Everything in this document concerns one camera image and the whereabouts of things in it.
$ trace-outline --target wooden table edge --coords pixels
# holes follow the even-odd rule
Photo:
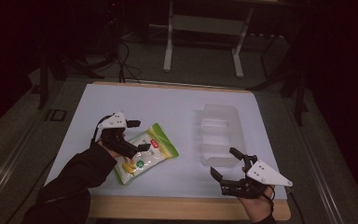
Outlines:
[[[276,220],[291,217],[286,200],[274,200]],[[248,220],[235,198],[178,198],[92,195],[89,217],[177,220]]]
[[[203,87],[203,86],[190,86],[180,84],[149,84],[149,83],[118,83],[108,81],[95,81],[93,85],[108,85],[108,86],[128,86],[128,87],[146,87],[146,88],[161,88],[161,89],[177,89],[177,90],[192,90],[192,91],[226,91],[226,92],[239,92],[239,93],[251,93],[246,90],[229,89],[221,87]]]

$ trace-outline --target green snack bag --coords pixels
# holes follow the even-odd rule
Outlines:
[[[118,179],[124,185],[129,185],[134,178],[158,163],[179,156],[176,148],[157,123],[129,142],[135,146],[150,144],[150,148],[147,151],[138,152],[132,159],[127,157],[116,158],[115,171]]]

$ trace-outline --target transparent plastic box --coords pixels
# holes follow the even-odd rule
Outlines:
[[[238,110],[232,105],[205,105],[200,114],[200,157],[205,166],[232,167],[239,160],[229,149],[246,153]]]

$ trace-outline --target white table surface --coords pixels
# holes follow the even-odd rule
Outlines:
[[[128,186],[120,185],[112,172],[100,187],[90,190],[91,195],[226,198],[221,195],[219,184],[211,177],[210,167],[203,166],[199,158],[198,115],[206,104],[236,106],[247,153],[257,155],[258,159],[278,170],[257,101],[250,92],[89,84],[46,183],[55,178],[76,153],[90,146],[90,139],[102,117],[122,111],[126,119],[142,122],[140,127],[124,132],[126,139],[158,123],[176,147],[179,157],[158,164]],[[244,177],[242,165],[241,161],[234,168],[217,170],[225,179],[238,180]],[[276,188],[275,199],[286,199],[283,187]]]

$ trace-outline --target white table leg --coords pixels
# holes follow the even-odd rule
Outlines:
[[[251,21],[253,11],[254,11],[253,8],[249,9],[248,16],[246,18],[246,22],[242,26],[240,40],[238,41],[238,45],[236,48],[232,49],[232,59],[234,61],[235,74],[237,75],[237,78],[243,78],[242,65],[241,65],[241,60],[240,60],[240,51],[242,48],[243,40],[246,37],[246,31],[248,30],[249,22]]]
[[[164,59],[164,72],[171,71],[171,60],[172,60],[172,8],[173,8],[173,1],[170,1],[170,17],[168,18],[168,43],[167,49],[165,50],[165,59]]]

